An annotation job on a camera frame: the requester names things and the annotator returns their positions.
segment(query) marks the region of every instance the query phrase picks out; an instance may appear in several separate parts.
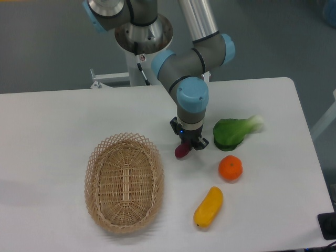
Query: wicker basket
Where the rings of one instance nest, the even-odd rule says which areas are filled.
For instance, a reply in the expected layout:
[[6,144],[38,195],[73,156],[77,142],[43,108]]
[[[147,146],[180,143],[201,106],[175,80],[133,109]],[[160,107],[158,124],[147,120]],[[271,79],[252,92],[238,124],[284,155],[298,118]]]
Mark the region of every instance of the wicker basket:
[[107,231],[136,231],[158,213],[163,180],[159,152],[149,139],[132,133],[106,138],[95,148],[86,171],[89,214]]

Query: green leafy vegetable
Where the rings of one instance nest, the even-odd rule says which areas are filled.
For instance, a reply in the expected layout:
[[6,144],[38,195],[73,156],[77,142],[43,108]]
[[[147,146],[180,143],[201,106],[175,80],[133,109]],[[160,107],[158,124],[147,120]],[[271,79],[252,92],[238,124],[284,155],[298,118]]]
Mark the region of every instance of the green leafy vegetable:
[[260,130],[264,120],[259,115],[248,119],[221,119],[214,126],[214,142],[222,151],[232,151],[247,134]]

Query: silver metal tube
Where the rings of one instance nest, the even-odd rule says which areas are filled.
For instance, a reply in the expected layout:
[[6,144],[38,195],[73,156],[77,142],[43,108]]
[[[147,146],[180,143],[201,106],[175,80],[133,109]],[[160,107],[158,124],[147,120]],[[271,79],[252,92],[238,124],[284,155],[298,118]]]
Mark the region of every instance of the silver metal tube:
[[90,8],[104,17],[117,15],[124,6],[124,0],[88,0]]
[[218,31],[208,0],[178,0],[193,41]]
[[125,37],[129,43],[138,43],[139,51],[150,51],[162,44],[163,29],[161,20],[158,18],[149,26],[136,26],[128,23],[125,25]]

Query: metal stand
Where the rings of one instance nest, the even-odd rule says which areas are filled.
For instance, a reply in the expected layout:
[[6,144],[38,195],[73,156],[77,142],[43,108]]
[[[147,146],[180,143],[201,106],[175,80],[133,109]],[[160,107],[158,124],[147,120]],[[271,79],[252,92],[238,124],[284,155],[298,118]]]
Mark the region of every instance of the metal stand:
[[202,74],[202,79],[206,82],[206,83],[209,83],[210,82],[210,78],[211,78],[211,73],[208,71],[208,72],[205,72],[204,74]]
[[122,72],[122,73],[111,73],[109,75],[95,75],[93,69],[90,69],[91,71],[91,77],[93,84],[91,85],[91,88],[110,88],[109,86],[105,85],[104,83],[117,83],[122,81],[130,81],[130,76],[128,72]]
[[310,134],[313,141],[315,141],[319,135],[332,123],[336,118],[336,90],[333,92],[335,102],[324,113],[324,115],[318,120],[318,122],[311,128]]

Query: gray robot arm segment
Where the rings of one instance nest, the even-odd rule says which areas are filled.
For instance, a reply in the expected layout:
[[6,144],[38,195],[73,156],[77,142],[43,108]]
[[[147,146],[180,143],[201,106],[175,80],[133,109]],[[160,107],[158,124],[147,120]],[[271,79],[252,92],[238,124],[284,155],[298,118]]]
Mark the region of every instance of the gray robot arm segment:
[[83,6],[99,32],[127,23],[147,26],[158,16],[157,0],[85,0]]
[[176,55],[166,51],[152,61],[152,69],[177,105],[172,128],[182,140],[197,150],[206,147],[202,127],[208,103],[206,83],[193,76],[221,66],[234,57],[231,38],[219,34],[208,0],[179,0],[188,24],[194,48]]

